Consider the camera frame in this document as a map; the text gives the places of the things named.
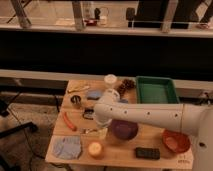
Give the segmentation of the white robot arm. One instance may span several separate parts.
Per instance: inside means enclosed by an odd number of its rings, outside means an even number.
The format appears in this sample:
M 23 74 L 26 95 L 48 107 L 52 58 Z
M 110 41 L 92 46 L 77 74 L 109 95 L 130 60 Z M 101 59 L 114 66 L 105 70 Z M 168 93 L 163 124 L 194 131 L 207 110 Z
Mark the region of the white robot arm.
M 192 171 L 213 171 L 213 106 L 191 104 L 119 103 L 120 95 L 107 89 L 94 106 L 95 121 L 112 119 L 148 124 L 197 138 Z

